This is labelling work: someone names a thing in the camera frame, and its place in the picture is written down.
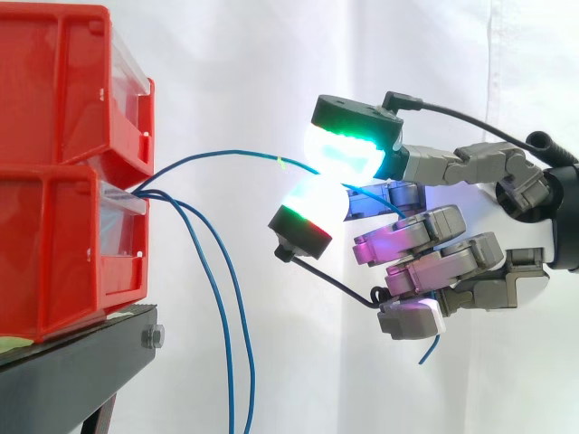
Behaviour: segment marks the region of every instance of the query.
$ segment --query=white backdrop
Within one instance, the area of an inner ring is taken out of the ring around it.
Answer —
[[[156,81],[157,168],[234,147],[303,159],[320,93],[379,103],[398,90],[521,137],[545,128],[575,146],[579,14],[571,1],[104,3]],[[436,114],[404,118],[410,144],[452,150],[483,138]],[[439,348],[418,366],[430,342],[393,342],[374,312],[273,257],[267,223],[303,176],[273,162],[221,157],[157,183],[205,212],[233,257],[258,375],[252,432],[579,430],[577,277],[551,273],[548,292],[526,310],[450,318]],[[384,272],[358,267],[350,250],[354,235],[381,223],[348,224],[319,266],[365,292],[381,283]],[[210,235],[199,231],[233,330],[242,432],[249,374],[233,288]],[[152,210],[147,302],[159,304],[166,344],[120,392],[110,432],[226,432],[218,312],[183,224],[163,204]]]

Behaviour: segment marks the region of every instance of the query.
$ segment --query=red plastic drawer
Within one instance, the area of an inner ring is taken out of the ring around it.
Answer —
[[[96,5],[0,2],[0,163],[153,174],[154,85]]]
[[[146,296],[148,203],[131,198],[90,167],[0,165],[0,336],[41,342]]]

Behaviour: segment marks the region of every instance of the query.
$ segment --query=blue wire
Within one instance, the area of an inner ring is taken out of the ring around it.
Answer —
[[[138,197],[168,202],[166,198],[152,194],[151,190],[142,190],[141,192],[138,193]],[[233,263],[229,256],[229,253],[227,252],[227,249],[225,248],[225,245],[223,244],[221,237],[219,236],[213,225],[205,218],[204,215],[202,215],[199,211],[197,211],[193,206],[178,200],[175,200],[175,202],[177,202],[179,206],[186,208],[188,211],[195,214],[205,224],[205,226],[207,226],[209,231],[214,236],[215,241],[217,241],[219,249],[221,249],[223,257],[225,258],[225,262],[227,262],[229,274],[232,277],[233,287],[235,288],[235,296],[237,297],[237,306],[239,308],[239,315],[242,319],[242,329],[243,329],[243,338],[245,340],[245,349],[247,351],[247,358],[250,366],[250,405],[247,412],[247,421],[245,423],[245,430],[243,431],[244,434],[249,434],[253,421],[253,409],[255,407],[255,363],[253,361],[252,342],[250,340],[250,332],[247,326],[247,318],[245,316],[245,308],[243,307],[242,291],[239,286],[239,281],[237,280],[237,275],[235,274],[235,269],[233,268]]]
[[[156,174],[154,174],[153,176],[148,178],[143,184],[141,184],[139,187],[137,187],[135,189],[135,191],[133,191],[133,194],[137,194],[138,192],[143,190],[143,188],[145,188],[147,185],[149,185],[153,181],[155,181],[159,176],[166,174],[167,172],[175,169],[176,167],[178,167],[180,165],[183,165],[183,164],[188,163],[190,161],[198,160],[201,158],[208,158],[210,156],[256,156],[258,158],[265,158],[266,160],[274,160],[274,161],[281,160],[284,163],[288,163],[290,165],[296,165],[297,167],[301,167],[302,169],[310,172],[311,174],[319,175],[319,172],[316,169],[314,169],[308,165],[304,165],[303,163],[300,163],[297,160],[292,160],[291,158],[286,158],[285,156],[273,156],[272,154],[263,154],[261,152],[253,152],[253,151],[244,151],[241,149],[228,149],[228,150],[224,150],[224,151],[205,152],[203,154],[197,154],[195,156],[186,156],[185,158],[182,158],[179,161],[175,161],[173,164],[168,165],[164,169],[159,170]],[[353,191],[358,192],[360,194],[363,194],[367,197],[370,197],[370,198],[374,199],[375,201],[378,201],[382,205],[384,205],[384,206],[390,208],[392,211],[396,212],[402,218],[405,218],[404,213],[402,211],[400,211],[396,206],[392,205],[388,201],[384,200],[382,197],[377,196],[373,193],[368,192],[367,190],[365,190],[363,188],[356,187],[354,185],[344,184],[344,186],[345,186],[345,188],[349,188],[350,190],[353,190]]]
[[[406,218],[406,216],[404,215],[404,213],[402,211],[400,211],[395,205],[384,200],[382,197],[377,196],[374,193],[370,193],[363,188],[356,187],[355,185],[350,185],[350,184],[342,184],[342,185],[344,185],[345,188],[349,188],[350,190],[352,190],[354,192],[358,192],[360,194],[363,194],[364,196],[368,196],[370,199],[374,199],[375,201],[378,201],[379,203],[384,205],[386,208],[390,208],[392,211],[396,212],[402,219]]]
[[[441,336],[440,335],[436,335],[436,337],[434,338],[434,342],[432,343],[431,347],[428,349],[428,351],[426,352],[426,354],[422,357],[422,359],[420,359],[420,362],[418,362],[418,364],[424,364],[424,362],[426,362],[426,359],[428,359],[428,357],[432,354],[432,352],[434,351],[434,348],[436,348],[436,345],[438,345],[438,341],[441,340]]]
[[[185,226],[189,230],[189,234],[191,235],[191,239],[195,245],[195,249],[197,250],[197,254],[199,255],[199,260],[203,265],[205,270],[205,274],[209,279],[209,283],[211,284],[211,288],[214,291],[215,301],[217,302],[217,307],[219,308],[219,315],[221,317],[221,324],[223,328],[223,338],[225,340],[225,356],[227,359],[227,385],[228,385],[228,394],[229,394],[229,434],[234,434],[235,432],[235,393],[233,390],[233,358],[232,358],[232,343],[231,337],[229,335],[229,325],[227,323],[227,315],[225,314],[225,308],[223,306],[223,301],[221,299],[221,294],[219,293],[219,288],[217,287],[217,283],[215,282],[215,278],[211,269],[209,268],[209,264],[207,263],[207,259],[203,253],[203,249],[201,248],[201,244],[197,239],[197,235],[193,230],[193,226],[191,222],[187,218],[185,212],[181,209],[181,206],[173,199],[169,194],[161,191],[161,190],[148,190],[149,194],[158,194],[166,199],[167,202],[171,203],[173,207],[179,212],[179,215],[185,222]]]
[[[436,299],[436,296],[434,295],[434,291],[431,291],[430,297],[432,299]],[[441,336],[436,335],[436,337],[434,338],[434,342],[432,342],[431,347],[428,349],[426,354],[422,356],[422,359],[420,359],[420,362],[418,362],[418,364],[424,364],[424,362],[426,362],[426,360],[428,360],[428,358],[430,357],[430,355],[432,354],[432,352],[434,351],[434,349],[436,348],[436,346],[438,345],[438,342],[440,340],[441,340]]]

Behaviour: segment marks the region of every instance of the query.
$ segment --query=green led light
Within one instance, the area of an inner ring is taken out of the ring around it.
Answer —
[[[332,133],[313,124],[306,132],[305,152],[320,173],[353,185],[370,182],[385,157],[372,140]]]
[[[324,175],[299,183],[282,204],[330,235],[344,221],[349,207],[344,186]]]

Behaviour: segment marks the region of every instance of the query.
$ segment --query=black metal stand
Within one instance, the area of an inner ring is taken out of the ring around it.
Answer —
[[[0,354],[0,433],[106,434],[117,391],[155,358],[155,306],[46,344]]]

